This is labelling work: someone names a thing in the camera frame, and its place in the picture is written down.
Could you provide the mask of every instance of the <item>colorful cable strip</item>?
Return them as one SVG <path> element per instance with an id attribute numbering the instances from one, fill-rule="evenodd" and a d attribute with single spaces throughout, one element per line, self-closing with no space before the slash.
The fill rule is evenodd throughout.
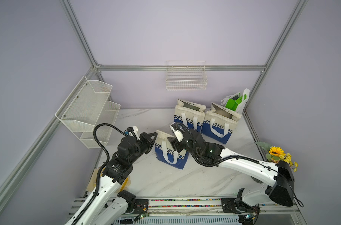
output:
<path id="1" fill-rule="evenodd" d="M 220 198 L 197 198 L 197 199 L 150 199 L 150 202 L 163 202 L 163 201 L 209 201 L 221 200 Z"/>
<path id="2" fill-rule="evenodd" d="M 215 207 L 222 205 L 150 205 L 148 208 L 173 208 L 173 207 Z"/>

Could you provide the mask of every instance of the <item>white wire basket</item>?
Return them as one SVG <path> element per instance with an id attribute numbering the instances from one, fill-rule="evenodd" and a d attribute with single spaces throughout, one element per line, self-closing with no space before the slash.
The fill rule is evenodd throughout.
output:
<path id="1" fill-rule="evenodd" d="M 167 90 L 205 90 L 207 81 L 205 61 L 167 61 Z"/>
<path id="2" fill-rule="evenodd" d="M 114 124 L 120 105 L 108 100 L 112 85 L 87 80 L 74 97 L 68 108 L 56 112 L 56 117 L 83 142 L 87 148 L 100 148 L 93 137 L 94 127 L 101 123 Z M 102 126 L 97 130 L 98 140 L 105 146 L 108 143 L 112 128 Z"/>

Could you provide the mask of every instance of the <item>black cable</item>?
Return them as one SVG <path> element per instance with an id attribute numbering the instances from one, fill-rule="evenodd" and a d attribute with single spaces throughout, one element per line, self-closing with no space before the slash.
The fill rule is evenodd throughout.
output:
<path id="1" fill-rule="evenodd" d="M 132 224 L 133 222 L 136 222 L 137 220 L 140 220 L 141 219 L 141 215 L 145 214 L 146 212 L 147 212 L 147 210 L 146 211 L 142 211 L 139 215 L 137 215 L 136 218 L 134 218 L 134 219 L 130 219 L 130 218 L 124 219 L 124 220 L 122 220 L 122 222 L 123 223 L 126 222 L 126 224 Z"/>
<path id="2" fill-rule="evenodd" d="M 131 133 L 132 133 L 133 137 L 135 137 L 135 138 L 137 139 L 137 136 L 136 136 L 136 134 L 134 133 L 134 131 L 131 131 Z"/>
<path id="3" fill-rule="evenodd" d="M 75 225 L 76 223 L 78 223 L 79 219 L 82 217 L 82 215 L 85 213 L 85 211 L 89 208 L 89 206 L 92 204 L 92 202 L 94 201 L 94 199 L 96 198 L 96 196 L 98 195 L 98 191 L 99 191 L 99 182 L 100 182 L 100 176 L 102 173 L 103 168 L 106 166 L 106 164 L 109 162 L 109 152 L 107 151 L 107 149 L 102 145 L 102 143 L 98 140 L 97 138 L 97 129 L 100 128 L 101 126 L 110 126 L 112 128 L 114 128 L 116 131 L 118 131 L 119 133 L 123 134 L 124 136 L 127 136 L 125 133 L 123 133 L 120 129 L 116 128 L 114 125 L 112 124 L 98 124 L 93 131 L 93 136 L 94 136 L 94 140 L 97 142 L 97 144 L 103 149 L 103 151 L 105 152 L 105 155 L 107 156 L 106 161 L 104 162 L 103 165 L 101 165 L 101 167 L 98 170 L 97 173 L 97 180 L 96 180 L 96 189 L 93 193 L 92 198 L 88 201 L 88 203 L 85 205 L 85 207 L 82 209 L 82 211 L 78 214 L 78 216 L 74 219 L 72 225 Z"/>
<path id="4" fill-rule="evenodd" d="M 215 163 L 212 163 L 212 164 L 202 163 L 202 162 L 200 162 L 200 161 L 196 158 L 196 153 L 195 153 L 195 143 L 196 143 L 196 141 L 195 141 L 195 138 L 194 138 L 193 134 L 192 134 L 191 131 L 189 130 L 189 128 L 187 128 L 184 124 L 179 123 L 179 122 L 175 123 L 175 126 L 176 126 L 178 129 L 180 129 L 180 128 L 182 127 L 184 130 L 187 131 L 187 133 L 189 133 L 189 135 L 190 135 L 190 137 L 191 137 L 191 139 L 192 139 L 192 142 L 193 142 L 192 156 L 193 156 L 194 160 L 195 160 L 198 164 L 200 164 L 200 165 L 202 165 L 202 166 L 205 166 L 205 167 L 213 167 L 213 166 L 216 166 L 216 165 L 218 165 L 218 164 L 220 164 L 220 163 L 222 163 L 222 162 L 224 162 L 224 161 L 226 161 L 226 160 L 234 159 L 234 158 L 235 158 L 235 159 L 248 160 L 248 161 L 251 161 L 251 162 L 256 163 L 256 164 L 259 163 L 258 160 L 255 160 L 255 159 L 253 159 L 253 158 L 249 158 L 249 157 L 246 157 L 246 156 L 243 156 L 243 155 L 230 155 L 230 156 L 227 156 L 227 157 L 225 157 L 225 158 L 223 158 L 223 159 L 221 159 L 221 160 L 219 160 L 219 161 L 217 161 L 217 162 L 215 162 Z"/>
<path id="5" fill-rule="evenodd" d="M 187 133 L 189 133 L 189 135 L 190 135 L 190 137 L 191 137 L 191 139 L 192 139 L 192 142 L 193 142 L 192 156 L 193 156 L 194 160 L 195 160 L 198 164 L 200 164 L 200 165 L 202 165 L 202 166 L 205 166 L 205 167 L 212 167 L 212 166 L 216 166 L 216 165 L 218 165 L 218 164 L 220 164 L 220 163 L 222 163 L 222 162 L 224 162 L 224 161 L 226 161 L 226 160 L 236 158 L 236 159 L 242 159 L 242 160 L 251 161 L 251 162 L 253 162 L 253 163 L 255 163 L 255 164 L 259 164 L 259 165 L 263 166 L 264 168 L 267 168 L 267 169 L 268 169 L 268 167 L 266 167 L 265 165 L 260 164 L 258 160 L 255 160 L 255 159 L 253 159 L 253 158 L 249 158 L 249 157 L 246 157 L 246 156 L 242 156 L 242 155 L 230 155 L 230 156 L 224 157 L 224 158 L 222 158 L 221 160 L 219 160 L 219 161 L 217 161 L 217 162 L 215 162 L 215 163 L 212 163 L 212 164 L 202 163 L 202 162 L 200 162 L 200 161 L 196 158 L 196 156 L 195 156 L 195 142 L 196 142 L 196 141 L 195 141 L 195 138 L 194 138 L 193 134 L 192 134 L 191 131 L 189 130 L 189 128 L 187 128 L 184 124 L 179 123 L 179 122 L 176 122 L 176 123 L 174 123 L 174 124 L 175 124 L 175 126 L 176 126 L 179 130 L 180 130 L 181 127 L 182 127 Z M 273 171 L 275 171 L 277 174 L 281 175 L 281 176 L 287 181 L 287 184 L 290 186 L 290 189 L 291 189 L 292 192 L 293 192 L 294 199 L 298 202 L 299 206 L 303 208 L 303 207 L 304 207 L 303 202 L 301 202 L 301 200 L 299 200 L 299 199 L 297 198 L 297 196 L 296 196 L 296 194 L 295 194 L 295 192 L 294 192 L 292 186 L 291 186 L 290 183 L 288 182 L 288 180 L 287 180 L 281 173 L 279 173 L 278 171 L 276 171 L 276 170 L 274 170 L 274 169 L 271 169 L 271 170 L 273 170 Z"/>
<path id="6" fill-rule="evenodd" d="M 263 166 L 264 168 L 273 170 L 273 171 L 276 172 L 277 174 L 281 175 L 281 176 L 285 179 L 285 181 L 287 182 L 287 184 L 290 186 L 290 189 L 292 190 L 293 195 L 294 195 L 294 199 L 297 201 L 297 203 L 299 204 L 299 206 L 302 207 L 302 208 L 304 207 L 303 202 L 297 198 L 297 196 L 295 195 L 295 192 L 294 192 L 292 186 L 291 186 L 290 183 L 288 182 L 287 178 L 285 178 L 285 177 L 283 176 L 283 174 L 279 173 L 279 172 L 276 171 L 275 169 L 271 169 L 271 168 L 266 167 L 266 166 L 264 166 L 264 165 L 262 165 L 262 164 L 260 164 L 260 163 L 258 163 L 258 164 L 261 165 L 261 166 Z"/>
<path id="7" fill-rule="evenodd" d="M 112 156 L 112 160 L 115 158 L 115 155 L 117 155 L 118 151 L 116 151 L 113 156 Z"/>

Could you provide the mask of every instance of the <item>sunflower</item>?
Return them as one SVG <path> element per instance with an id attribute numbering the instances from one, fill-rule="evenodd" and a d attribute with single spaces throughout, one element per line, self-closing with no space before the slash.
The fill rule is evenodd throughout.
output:
<path id="1" fill-rule="evenodd" d="M 281 155 L 285 155 L 284 151 L 281 148 L 273 147 L 273 146 L 271 147 L 271 150 L 269 151 L 269 153 L 271 155 L 275 155 L 275 156 L 278 156 L 278 157 L 280 157 Z"/>

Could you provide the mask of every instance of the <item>marble floor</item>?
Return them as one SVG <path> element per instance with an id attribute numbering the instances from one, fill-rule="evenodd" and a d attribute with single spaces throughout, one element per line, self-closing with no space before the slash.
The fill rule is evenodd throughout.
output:
<path id="1" fill-rule="evenodd" d="M 139 133 L 155 132 L 173 122 L 174 109 L 122 109 L 119 111 L 115 126 L 121 130 L 137 126 Z M 122 135 L 113 130 L 108 145 L 109 154 L 117 151 Z M 207 142 L 219 142 L 203 136 Z M 258 148 L 243 118 L 225 145 L 237 153 L 261 160 Z M 98 166 L 105 161 L 104 152 Z M 233 169 L 209 167 L 197 164 L 190 156 L 184 169 L 177 169 L 160 162 L 154 147 L 148 155 L 142 155 L 134 164 L 130 174 L 131 184 L 128 191 L 137 197 L 192 197 L 192 196 L 229 196 L 236 195 L 242 187 L 252 188 L 259 184 L 248 175 Z"/>

